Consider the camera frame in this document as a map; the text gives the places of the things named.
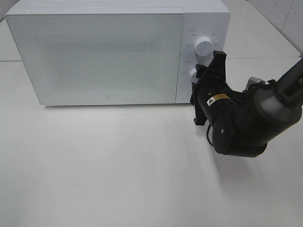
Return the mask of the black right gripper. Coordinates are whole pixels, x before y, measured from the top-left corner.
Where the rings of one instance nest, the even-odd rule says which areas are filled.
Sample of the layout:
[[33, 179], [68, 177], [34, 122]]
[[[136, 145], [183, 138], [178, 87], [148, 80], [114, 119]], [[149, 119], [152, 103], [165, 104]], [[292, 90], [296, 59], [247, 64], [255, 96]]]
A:
[[195, 125], [203, 126], [209, 121], [213, 126], [220, 115], [230, 115], [237, 110], [233, 91], [226, 83], [226, 57], [223, 51], [213, 51], [213, 59], [208, 67], [196, 65], [196, 83], [192, 83], [190, 98], [195, 109]]

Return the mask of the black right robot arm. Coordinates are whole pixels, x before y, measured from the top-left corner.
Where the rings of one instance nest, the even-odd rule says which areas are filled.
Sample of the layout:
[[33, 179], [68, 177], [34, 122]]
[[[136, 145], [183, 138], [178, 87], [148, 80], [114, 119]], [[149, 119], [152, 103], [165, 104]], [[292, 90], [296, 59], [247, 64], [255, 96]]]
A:
[[226, 82], [226, 53], [214, 51], [208, 66], [196, 65], [190, 103], [194, 123], [208, 123], [206, 138], [219, 154], [257, 157], [274, 137], [296, 124], [303, 114], [303, 63], [280, 79], [248, 80], [242, 92]]

